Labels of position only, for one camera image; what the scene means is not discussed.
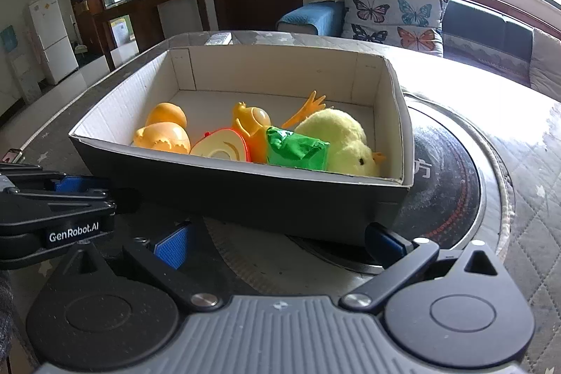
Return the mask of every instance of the toy chick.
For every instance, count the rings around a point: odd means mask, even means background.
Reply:
[[[372,153],[360,123],[344,111],[317,111],[294,129],[296,133],[330,144],[327,171],[359,176],[380,176],[383,155]]]
[[[150,112],[145,127],[135,133],[133,144],[157,151],[189,154],[191,143],[187,132],[187,117],[173,103],[160,103]]]

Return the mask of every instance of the plush chick beak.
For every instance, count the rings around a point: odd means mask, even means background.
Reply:
[[[372,153],[372,158],[374,159],[374,162],[376,162],[377,164],[381,164],[382,162],[384,162],[387,159],[386,156],[384,156],[380,152],[373,152]]]

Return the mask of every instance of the orange toy hand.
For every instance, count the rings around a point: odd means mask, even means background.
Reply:
[[[302,108],[296,112],[296,114],[291,117],[287,122],[285,122],[281,127],[283,129],[288,129],[291,125],[299,124],[304,121],[308,116],[314,114],[316,111],[323,110],[325,108],[325,104],[322,103],[325,99],[325,96],[320,97],[319,99],[315,99],[316,92],[313,91],[306,100],[306,103],[302,105]]]

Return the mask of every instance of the sofa armrest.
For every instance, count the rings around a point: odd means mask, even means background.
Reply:
[[[277,22],[277,30],[340,37],[343,12],[344,2],[313,2],[283,16]]]

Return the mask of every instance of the green foil wrapper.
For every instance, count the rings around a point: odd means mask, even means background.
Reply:
[[[329,143],[290,130],[269,127],[267,163],[283,167],[325,170]]]

